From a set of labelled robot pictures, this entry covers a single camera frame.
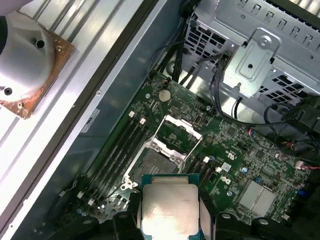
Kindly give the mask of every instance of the silver metal surface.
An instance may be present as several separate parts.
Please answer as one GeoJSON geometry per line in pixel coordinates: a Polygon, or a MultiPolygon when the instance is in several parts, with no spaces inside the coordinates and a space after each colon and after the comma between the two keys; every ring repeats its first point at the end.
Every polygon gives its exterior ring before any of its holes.
{"type": "Polygon", "coordinates": [[[268,32],[256,30],[247,46],[239,46],[232,56],[223,82],[243,96],[252,97],[273,69],[270,59],[279,45],[279,40],[268,32]]]}
{"type": "Polygon", "coordinates": [[[198,188],[174,178],[143,187],[141,226],[152,239],[185,240],[199,231],[198,188]]]}
{"type": "MultiPolygon", "coordinates": [[[[43,2],[44,1],[36,0],[35,2],[31,2],[31,4],[38,4],[38,7],[40,7],[43,2]]],[[[86,4],[93,4],[93,1],[85,2],[86,4]]],[[[81,32],[81,35],[77,33],[74,42],[72,42],[78,49],[84,51],[76,70],[72,73],[73,78],[76,78],[77,81],[73,82],[73,84],[66,84],[66,86],[63,87],[66,95],[63,94],[63,98],[56,101],[53,109],[50,109],[50,111],[54,111],[50,112],[48,116],[50,119],[55,116],[55,121],[44,121],[45,124],[35,131],[35,135],[38,138],[31,139],[30,148],[28,145],[28,151],[23,151],[23,158],[19,158],[19,161],[24,160],[24,163],[31,165],[34,163],[33,161],[38,158],[43,151],[44,145],[46,145],[51,138],[51,132],[57,129],[59,123],[62,121],[61,114],[66,111],[66,108],[70,108],[74,104],[73,100],[77,98],[76,93],[83,87],[84,83],[82,81],[92,76],[95,71],[95,64],[97,64],[98,60],[105,57],[106,51],[109,51],[111,48],[113,40],[120,34],[121,26],[124,26],[125,21],[132,16],[140,4],[138,1],[126,2],[122,7],[118,7],[112,16],[109,16],[108,13],[110,11],[112,12],[112,8],[114,9],[115,7],[114,3],[114,1],[99,1],[96,3],[98,5],[93,9],[93,12],[89,14],[88,18],[86,18],[85,21],[79,21],[82,24],[82,28],[76,28],[76,32],[81,32]]],[[[3,239],[10,239],[19,225],[21,225],[20,229],[14,236],[14,239],[25,238],[26,233],[31,234],[30,231],[32,229],[42,224],[48,208],[63,186],[67,186],[76,174],[84,173],[88,170],[104,145],[106,138],[144,82],[145,76],[147,75],[147,63],[150,61],[153,52],[159,46],[168,43],[171,36],[175,34],[180,22],[180,18],[177,15],[180,3],[180,1],[176,0],[158,1],[124,53],[119,57],[118,62],[110,74],[105,77],[104,83],[99,89],[101,95],[96,95],[93,98],[66,138],[66,141],[61,144],[57,152],[52,156],[51,164],[27,200],[24,201],[25,204],[11,222],[12,227],[8,229],[3,239]],[[87,133],[79,135],[81,129],[95,109],[100,110],[96,120],[87,133]]],[[[81,8],[81,11],[82,10],[87,11],[88,8],[81,8]]],[[[36,16],[37,12],[40,13],[41,11],[31,11],[30,15],[36,16]]],[[[72,24],[70,24],[69,27],[74,29],[74,25],[72,24]]],[[[29,172],[29,169],[20,169],[20,171],[21,174],[23,174],[24,172],[29,172]]],[[[12,188],[16,186],[18,180],[21,180],[19,175],[15,177],[18,179],[10,179],[11,182],[9,185],[12,188]]],[[[9,196],[10,194],[11,189],[8,189],[5,195],[3,195],[4,202],[7,201],[8,198],[11,198],[9,196]]]]}
{"type": "Polygon", "coordinates": [[[222,216],[224,219],[230,219],[230,218],[231,218],[231,216],[230,216],[228,213],[223,213],[221,216],[222,216]]]}
{"type": "Polygon", "coordinates": [[[32,96],[45,84],[55,53],[50,37],[32,19],[18,12],[5,18],[8,36],[0,55],[0,100],[13,102],[32,96]],[[42,48],[36,46],[38,41],[43,41],[42,48]]]}
{"type": "Polygon", "coordinates": [[[194,136],[194,137],[198,140],[198,141],[196,142],[196,144],[194,145],[194,147],[191,149],[191,151],[186,155],[186,157],[184,157],[184,158],[182,159],[182,160],[183,160],[183,164],[182,164],[182,167],[180,168],[180,171],[182,171],[183,167],[184,167],[185,164],[186,164],[186,160],[187,160],[188,157],[192,154],[192,152],[195,150],[195,148],[199,145],[199,143],[202,141],[203,136],[202,136],[200,133],[198,133],[197,131],[195,131],[195,130],[193,129],[193,126],[192,126],[190,123],[188,123],[187,121],[185,121],[184,119],[175,119],[174,117],[172,117],[172,116],[170,116],[170,115],[165,115],[164,118],[162,119],[159,127],[158,127],[157,130],[155,131],[155,133],[154,133],[154,135],[153,135],[153,137],[152,137],[152,139],[151,139],[151,143],[150,143],[150,144],[152,144],[152,142],[154,142],[154,141],[157,141],[157,142],[156,142],[157,144],[160,143],[160,141],[158,141],[158,140],[156,139],[156,136],[157,136],[157,133],[158,133],[158,131],[160,130],[162,124],[163,124],[165,121],[168,121],[168,122],[176,125],[177,127],[183,127],[183,129],[184,129],[187,133],[191,134],[192,136],[194,136]]]}
{"type": "Polygon", "coordinates": [[[242,190],[237,203],[246,207],[257,216],[264,217],[275,198],[276,195],[273,192],[249,180],[242,190]]]}
{"type": "MultiPolygon", "coordinates": [[[[74,15],[66,14],[63,18],[70,20],[73,17],[75,22],[73,20],[56,22],[59,23],[57,29],[60,29],[60,24],[65,28],[62,37],[72,39],[71,43],[76,47],[76,53],[61,71],[30,119],[19,120],[13,113],[4,108],[0,109],[0,132],[3,133],[0,136],[0,156],[1,159],[5,159],[1,161],[1,171],[4,174],[0,180],[0,193],[3,196],[0,213],[4,211],[141,2],[142,0],[130,2],[88,0],[86,4],[94,7],[87,8],[85,7],[87,5],[79,5],[77,1],[72,5],[72,8],[77,10],[74,15]]],[[[40,1],[34,1],[30,4],[36,6],[39,3],[40,1]]],[[[51,13],[58,18],[61,5],[62,1],[51,0],[48,5],[40,4],[38,9],[26,5],[20,11],[50,28],[54,21],[49,23],[47,21],[49,18],[41,12],[45,10],[46,15],[51,13]]],[[[39,195],[40,189],[44,188],[57,166],[56,162],[51,166],[50,174],[43,176],[46,180],[39,185],[36,194],[39,195]]],[[[30,198],[25,201],[25,209],[12,223],[12,227],[5,235],[6,238],[11,238],[29,211],[26,209],[30,209],[35,200],[36,198],[30,198]]]]}
{"type": "Polygon", "coordinates": [[[316,30],[262,0],[203,0],[194,15],[197,19],[190,21],[193,28],[188,28],[185,47],[196,61],[225,51],[235,53],[257,29],[278,39],[273,68],[252,101],[258,99],[267,106],[296,104],[308,93],[320,93],[320,34],[316,30]]]}
{"type": "Polygon", "coordinates": [[[267,220],[265,220],[265,219],[259,219],[259,221],[258,221],[261,225],[268,225],[269,224],[269,222],[267,221],[267,220]]]}

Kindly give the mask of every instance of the ram slot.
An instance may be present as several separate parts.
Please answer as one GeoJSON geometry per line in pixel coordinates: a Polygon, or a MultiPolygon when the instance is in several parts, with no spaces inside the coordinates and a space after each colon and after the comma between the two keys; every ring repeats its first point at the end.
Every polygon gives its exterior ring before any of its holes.
{"type": "Polygon", "coordinates": [[[104,190],[100,194],[101,198],[107,197],[107,194],[109,193],[111,187],[119,179],[119,176],[125,170],[126,166],[131,164],[131,162],[134,159],[134,153],[137,152],[137,150],[138,150],[137,146],[139,146],[140,145],[139,143],[142,142],[142,139],[144,138],[146,131],[147,131],[147,128],[143,128],[143,130],[136,135],[134,142],[132,142],[132,144],[131,144],[130,148],[127,150],[125,156],[119,158],[121,160],[121,162],[119,164],[117,164],[118,168],[115,170],[114,174],[112,174],[109,177],[108,182],[105,184],[104,190]]]}
{"type": "Polygon", "coordinates": [[[202,162],[201,163],[201,168],[200,170],[198,171],[198,174],[199,174],[199,180],[201,180],[204,176],[204,173],[206,172],[206,169],[207,169],[207,164],[205,162],[202,162]]]}
{"type": "Polygon", "coordinates": [[[201,186],[203,183],[205,183],[209,177],[212,175],[212,169],[211,167],[208,167],[205,169],[205,172],[203,173],[202,177],[200,177],[199,186],[201,186]]]}
{"type": "Polygon", "coordinates": [[[89,187],[89,192],[95,190],[97,188],[97,185],[101,181],[101,178],[104,176],[105,172],[108,171],[110,168],[110,165],[113,163],[111,159],[114,157],[114,155],[117,154],[117,150],[123,146],[124,141],[128,139],[128,135],[135,129],[137,126],[137,122],[132,120],[126,124],[125,128],[122,129],[120,135],[118,138],[114,141],[112,144],[111,148],[109,148],[107,154],[106,154],[106,159],[103,161],[103,164],[98,171],[98,173],[94,176],[94,178],[91,181],[90,187],[89,187]]]}
{"type": "Polygon", "coordinates": [[[94,189],[93,195],[99,195],[102,189],[104,188],[104,185],[106,183],[106,180],[109,177],[109,174],[114,171],[114,169],[119,165],[118,159],[120,156],[123,155],[127,151],[127,149],[131,146],[132,141],[136,138],[137,133],[140,131],[140,124],[137,122],[134,126],[134,129],[132,132],[130,132],[129,136],[126,136],[126,139],[122,141],[117,146],[117,151],[115,154],[111,156],[111,164],[108,164],[105,169],[103,170],[103,174],[101,175],[102,178],[99,179],[99,182],[97,186],[94,189]]]}
{"type": "Polygon", "coordinates": [[[196,156],[193,161],[190,163],[188,168],[183,171],[184,174],[190,174],[192,172],[192,169],[194,169],[196,163],[198,162],[198,156],[196,156]]]}

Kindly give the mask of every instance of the ventilation slot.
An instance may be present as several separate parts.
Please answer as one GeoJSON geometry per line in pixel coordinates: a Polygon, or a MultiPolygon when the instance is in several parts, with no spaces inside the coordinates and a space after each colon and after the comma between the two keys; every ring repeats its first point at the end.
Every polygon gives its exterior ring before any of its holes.
{"type": "Polygon", "coordinates": [[[278,85],[273,92],[267,92],[268,89],[261,86],[259,92],[276,103],[288,103],[291,100],[301,100],[308,97],[308,93],[303,91],[304,87],[299,83],[294,83],[284,75],[272,79],[278,85]]]}
{"type": "Polygon", "coordinates": [[[191,47],[191,52],[195,52],[202,58],[219,53],[226,42],[226,39],[210,29],[204,29],[201,26],[189,26],[189,29],[185,44],[191,47]]]}

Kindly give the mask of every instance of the white sticker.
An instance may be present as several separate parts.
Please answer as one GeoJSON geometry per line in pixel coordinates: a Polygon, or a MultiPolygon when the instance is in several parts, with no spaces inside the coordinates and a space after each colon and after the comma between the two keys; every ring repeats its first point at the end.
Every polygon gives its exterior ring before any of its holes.
{"type": "Polygon", "coordinates": [[[82,130],[80,131],[80,133],[85,134],[86,132],[88,132],[89,128],[94,123],[94,121],[96,120],[96,117],[98,116],[99,113],[100,113],[99,109],[95,109],[92,112],[91,116],[89,117],[88,121],[86,121],[86,123],[83,126],[82,130]]]}

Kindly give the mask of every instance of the black cable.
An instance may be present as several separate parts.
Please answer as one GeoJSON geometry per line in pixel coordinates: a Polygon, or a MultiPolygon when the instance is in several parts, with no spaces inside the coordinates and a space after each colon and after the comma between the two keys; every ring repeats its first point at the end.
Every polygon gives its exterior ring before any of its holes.
{"type": "MultiPolygon", "coordinates": [[[[180,30],[178,40],[185,40],[185,37],[187,34],[187,28],[188,28],[187,21],[184,19],[181,24],[181,30],[180,30]]],[[[184,50],[184,41],[177,46],[174,67],[173,67],[173,74],[172,74],[172,80],[175,82],[178,82],[179,76],[181,73],[183,50],[184,50]]]]}
{"type": "Polygon", "coordinates": [[[216,109],[219,113],[219,115],[224,119],[225,121],[231,123],[231,124],[236,124],[236,125],[243,125],[243,126],[249,126],[249,127],[269,127],[269,126],[275,126],[275,125],[283,125],[283,124],[288,124],[285,121],[281,122],[272,122],[272,123],[251,123],[251,122],[243,122],[236,120],[232,117],[229,117],[224,114],[221,108],[221,103],[220,103],[220,94],[219,94],[219,84],[223,79],[223,71],[224,67],[227,64],[227,58],[223,57],[219,63],[218,63],[218,68],[216,71],[216,74],[213,76],[212,81],[209,86],[209,93],[210,93],[210,98],[212,102],[215,102],[216,109]]]}
{"type": "Polygon", "coordinates": [[[320,149],[320,142],[317,140],[317,138],[312,133],[308,133],[307,136],[313,142],[313,144],[320,149]]]}
{"type": "Polygon", "coordinates": [[[152,66],[152,63],[154,61],[154,58],[156,57],[157,53],[165,48],[168,48],[168,47],[171,47],[171,46],[174,46],[174,45],[178,45],[178,44],[181,44],[181,43],[184,43],[185,40],[178,40],[178,41],[175,41],[173,43],[169,43],[167,45],[164,45],[164,46],[161,46],[159,48],[157,48],[154,53],[152,54],[152,57],[151,57],[151,60],[149,62],[149,65],[148,65],[148,69],[147,69],[147,75],[146,75],[146,78],[149,82],[151,82],[151,78],[150,78],[150,72],[151,72],[151,66],[152,66]]]}
{"type": "Polygon", "coordinates": [[[187,75],[180,81],[179,84],[180,84],[180,85],[185,84],[185,82],[188,80],[188,78],[196,72],[196,69],[197,69],[198,67],[200,67],[200,64],[201,64],[201,63],[217,60],[217,59],[219,59],[221,56],[222,56],[221,54],[216,54],[216,55],[213,55],[213,56],[209,56],[209,57],[205,57],[205,58],[200,59],[199,61],[197,61],[197,62],[190,68],[190,70],[188,71],[187,75]]]}
{"type": "MultiPolygon", "coordinates": [[[[264,113],[263,113],[263,119],[264,119],[264,121],[265,121],[267,124],[270,123],[270,121],[269,121],[269,116],[268,116],[269,110],[272,109],[272,108],[275,107],[275,106],[284,106],[284,107],[287,107],[287,108],[289,108],[289,109],[292,109],[292,108],[293,108],[293,106],[291,106],[291,105],[289,105],[289,104],[287,104],[287,103],[282,103],[282,102],[274,103],[274,104],[268,106],[268,107],[264,110],[264,113]]],[[[277,133],[277,130],[276,130],[273,126],[269,126],[269,127],[270,127],[270,129],[271,129],[273,132],[277,133]]]]}
{"type": "Polygon", "coordinates": [[[238,107],[241,103],[241,101],[243,100],[242,97],[239,97],[238,100],[235,102],[235,105],[234,105],[234,109],[233,109],[233,117],[234,119],[238,120],[238,107]]]}

